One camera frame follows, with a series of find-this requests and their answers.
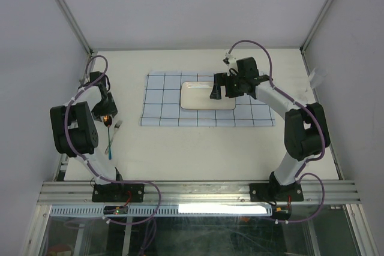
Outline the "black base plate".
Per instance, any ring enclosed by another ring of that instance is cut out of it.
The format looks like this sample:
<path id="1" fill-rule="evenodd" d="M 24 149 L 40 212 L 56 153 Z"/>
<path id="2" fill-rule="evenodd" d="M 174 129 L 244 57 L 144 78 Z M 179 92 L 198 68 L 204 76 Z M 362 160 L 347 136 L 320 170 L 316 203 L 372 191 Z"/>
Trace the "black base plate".
<path id="1" fill-rule="evenodd" d="M 249 184 L 251 202 L 302 202 L 304 196 L 300 184 L 273 187 L 270 183 Z"/>
<path id="2" fill-rule="evenodd" d="M 144 184 L 110 183 L 106 185 L 94 185 L 92 202 L 94 203 L 142 203 L 144 196 Z"/>

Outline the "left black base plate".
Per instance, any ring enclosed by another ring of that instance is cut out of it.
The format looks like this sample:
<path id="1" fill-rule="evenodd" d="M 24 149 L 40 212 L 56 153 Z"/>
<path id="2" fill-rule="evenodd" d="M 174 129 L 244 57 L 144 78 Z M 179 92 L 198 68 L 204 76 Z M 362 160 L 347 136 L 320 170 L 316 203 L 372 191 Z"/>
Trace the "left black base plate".
<path id="1" fill-rule="evenodd" d="M 110 183 L 106 185 L 94 185 L 92 202 L 94 203 L 142 203 L 144 196 L 144 184 Z"/>

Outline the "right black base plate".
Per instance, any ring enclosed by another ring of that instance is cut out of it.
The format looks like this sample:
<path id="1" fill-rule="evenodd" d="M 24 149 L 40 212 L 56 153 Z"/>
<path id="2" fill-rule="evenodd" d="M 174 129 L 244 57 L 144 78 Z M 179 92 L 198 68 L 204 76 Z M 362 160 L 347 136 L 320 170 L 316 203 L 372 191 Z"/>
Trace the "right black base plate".
<path id="1" fill-rule="evenodd" d="M 270 183 L 249 184 L 251 202 L 302 202 L 304 196 L 300 184 L 273 187 Z"/>

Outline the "aluminium frame post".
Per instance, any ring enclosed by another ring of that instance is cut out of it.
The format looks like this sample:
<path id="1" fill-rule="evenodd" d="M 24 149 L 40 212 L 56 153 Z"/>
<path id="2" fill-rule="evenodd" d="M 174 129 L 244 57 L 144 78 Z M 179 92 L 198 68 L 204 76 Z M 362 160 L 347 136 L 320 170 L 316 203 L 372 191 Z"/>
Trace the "aluminium frame post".
<path id="1" fill-rule="evenodd" d="M 83 50 L 88 56 L 91 56 L 93 53 L 93 49 L 91 48 L 89 42 L 87 41 L 84 33 L 82 32 L 78 22 L 76 21 L 74 14 L 70 10 L 70 7 L 68 6 L 66 0 L 55 0 L 57 6 L 59 7 L 61 13 L 65 17 L 69 27 L 71 28 L 72 32 L 76 36 L 78 42 L 82 46 Z"/>
<path id="2" fill-rule="evenodd" d="M 331 5 L 333 4 L 334 0 L 325 0 L 323 5 L 321 6 L 321 9 L 319 13 L 317 14 L 306 38 L 304 39 L 303 43 L 300 46 L 301 54 L 304 55 L 306 50 L 308 49 L 312 39 L 314 38 L 318 28 L 320 27 L 321 23 L 323 22 L 327 12 L 331 8 Z"/>

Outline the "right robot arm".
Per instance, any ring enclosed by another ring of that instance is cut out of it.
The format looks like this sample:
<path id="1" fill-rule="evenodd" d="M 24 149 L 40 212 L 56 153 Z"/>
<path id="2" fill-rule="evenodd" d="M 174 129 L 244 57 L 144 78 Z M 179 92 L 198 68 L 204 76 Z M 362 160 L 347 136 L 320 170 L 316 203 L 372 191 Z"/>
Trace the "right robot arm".
<path id="1" fill-rule="evenodd" d="M 227 55 L 223 62 L 228 71 L 214 74 L 210 99 L 249 95 L 261 101 L 284 120 L 286 154 L 269 177 L 268 192 L 274 200 L 289 195 L 290 188 L 314 156 L 323 156 L 329 146 L 329 132 L 323 107 L 319 103 L 303 105 L 273 83 L 270 75 L 261 75 L 254 58 L 235 59 Z"/>

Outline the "white rectangular plate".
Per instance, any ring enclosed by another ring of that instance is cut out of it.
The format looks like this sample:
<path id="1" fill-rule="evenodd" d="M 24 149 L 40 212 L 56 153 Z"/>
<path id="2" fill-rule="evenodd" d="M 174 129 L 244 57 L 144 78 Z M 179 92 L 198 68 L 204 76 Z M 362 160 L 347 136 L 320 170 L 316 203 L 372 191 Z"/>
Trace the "white rectangular plate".
<path id="1" fill-rule="evenodd" d="M 210 99 L 213 82 L 184 82 L 181 86 L 180 105 L 186 110 L 233 110 L 234 98 L 225 97 L 225 88 L 221 88 L 220 100 Z"/>

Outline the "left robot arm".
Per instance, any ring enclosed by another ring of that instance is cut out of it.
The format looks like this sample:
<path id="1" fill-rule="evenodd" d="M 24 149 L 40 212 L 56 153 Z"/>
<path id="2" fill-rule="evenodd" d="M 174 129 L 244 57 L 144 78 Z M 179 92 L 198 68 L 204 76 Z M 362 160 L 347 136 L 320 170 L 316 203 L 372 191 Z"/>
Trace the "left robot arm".
<path id="1" fill-rule="evenodd" d="M 107 128 L 118 114 L 106 75 L 91 72 L 89 82 L 81 86 L 68 103 L 50 109 L 50 121 L 56 150 L 76 159 L 94 177 L 97 185 L 106 185 L 104 193 L 113 201 L 124 198 L 126 187 L 119 183 L 118 169 L 98 148 L 96 122 Z"/>

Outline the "left aluminium frame post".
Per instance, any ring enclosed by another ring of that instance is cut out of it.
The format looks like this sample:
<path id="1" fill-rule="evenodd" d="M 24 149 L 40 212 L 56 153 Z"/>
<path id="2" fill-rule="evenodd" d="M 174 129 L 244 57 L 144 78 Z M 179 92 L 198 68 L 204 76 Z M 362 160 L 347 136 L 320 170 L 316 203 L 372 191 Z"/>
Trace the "left aluminium frame post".
<path id="1" fill-rule="evenodd" d="M 74 14 L 70 10 L 70 7 L 68 6 L 66 0 L 55 0 L 57 6 L 59 7 L 61 13 L 65 17 L 69 27 L 71 28 L 72 32 L 76 36 L 78 42 L 82 46 L 83 50 L 88 56 L 91 56 L 93 53 L 93 49 L 91 48 L 89 42 L 87 41 L 84 33 L 82 32 L 78 22 L 76 21 Z"/>

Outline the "blue checkered cloth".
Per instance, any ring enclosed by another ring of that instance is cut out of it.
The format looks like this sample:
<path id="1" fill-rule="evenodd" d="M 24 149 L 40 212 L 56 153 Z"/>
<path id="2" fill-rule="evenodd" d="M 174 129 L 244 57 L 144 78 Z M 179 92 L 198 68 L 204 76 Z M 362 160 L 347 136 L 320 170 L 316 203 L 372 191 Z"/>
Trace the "blue checkered cloth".
<path id="1" fill-rule="evenodd" d="M 248 95 L 234 99 L 233 109 L 186 109 L 181 106 L 182 85 L 186 82 L 213 82 L 210 72 L 153 71 L 147 74 L 143 127 L 273 127 L 273 110 Z"/>

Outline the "right aluminium frame post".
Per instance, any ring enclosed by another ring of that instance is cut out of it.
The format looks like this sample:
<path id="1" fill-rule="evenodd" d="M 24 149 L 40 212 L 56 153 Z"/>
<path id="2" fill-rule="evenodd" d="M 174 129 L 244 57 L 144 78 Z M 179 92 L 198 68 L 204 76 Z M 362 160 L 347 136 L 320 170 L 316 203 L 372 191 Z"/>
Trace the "right aluminium frame post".
<path id="1" fill-rule="evenodd" d="M 303 43 L 300 46 L 301 54 L 304 55 L 306 50 L 308 49 L 312 39 L 314 38 L 318 28 L 320 27 L 321 23 L 323 22 L 327 12 L 331 8 L 331 5 L 333 4 L 334 0 L 325 0 L 323 5 L 321 6 L 321 9 L 319 13 L 317 14 L 306 38 L 304 39 Z"/>

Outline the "silver fork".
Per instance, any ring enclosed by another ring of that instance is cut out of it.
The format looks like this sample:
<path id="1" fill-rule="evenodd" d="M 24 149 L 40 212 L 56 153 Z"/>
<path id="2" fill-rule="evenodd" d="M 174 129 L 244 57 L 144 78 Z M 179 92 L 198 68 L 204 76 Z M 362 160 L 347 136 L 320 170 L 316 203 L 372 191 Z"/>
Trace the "silver fork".
<path id="1" fill-rule="evenodd" d="M 122 123 L 123 123 L 122 120 L 118 120 L 118 121 L 116 122 L 116 124 L 114 125 L 114 127 L 113 127 L 113 132 L 112 132 L 111 135 L 109 136 L 109 144 L 107 145 L 107 147 L 106 147 L 106 149 L 105 149 L 105 151 L 104 151 L 104 153 L 105 153 L 106 155 L 109 153 L 109 146 L 113 143 L 113 140 L 114 140 L 116 134 L 118 133 L 118 131 L 119 131 L 119 129 L 120 129 Z"/>

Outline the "spoon with blue handle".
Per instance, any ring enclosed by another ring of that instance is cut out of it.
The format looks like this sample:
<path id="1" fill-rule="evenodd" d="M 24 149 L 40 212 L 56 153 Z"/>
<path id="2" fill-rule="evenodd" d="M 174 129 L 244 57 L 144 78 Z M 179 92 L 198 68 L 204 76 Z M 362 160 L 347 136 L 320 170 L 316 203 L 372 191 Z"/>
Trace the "spoon with blue handle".
<path id="1" fill-rule="evenodd" d="M 110 136 L 110 127 L 112 126 L 113 118 L 111 115 L 103 116 L 103 124 L 107 128 L 107 155 L 108 159 L 112 159 L 112 151 L 111 151 L 111 136 Z"/>

